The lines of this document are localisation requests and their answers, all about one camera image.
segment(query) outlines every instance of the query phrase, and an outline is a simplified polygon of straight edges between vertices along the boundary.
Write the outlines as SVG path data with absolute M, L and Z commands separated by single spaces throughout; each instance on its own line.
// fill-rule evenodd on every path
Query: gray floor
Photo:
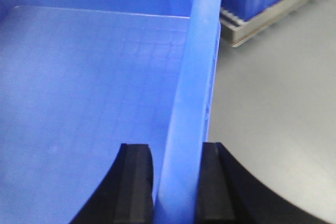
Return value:
M 336 223 L 336 0 L 312 0 L 238 48 L 222 41 L 209 141 Z

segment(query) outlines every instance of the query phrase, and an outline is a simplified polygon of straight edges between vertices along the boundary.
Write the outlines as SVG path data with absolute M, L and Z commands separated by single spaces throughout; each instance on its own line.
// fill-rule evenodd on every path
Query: metal rack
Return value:
M 221 9 L 222 38 L 238 47 L 309 0 L 281 0 L 248 21 Z

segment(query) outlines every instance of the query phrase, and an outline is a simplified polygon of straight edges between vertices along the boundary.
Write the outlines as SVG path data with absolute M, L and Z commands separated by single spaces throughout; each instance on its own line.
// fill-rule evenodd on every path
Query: grid pattern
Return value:
M 121 143 L 155 186 L 188 18 L 17 7 L 0 23 L 0 223 L 67 223 Z

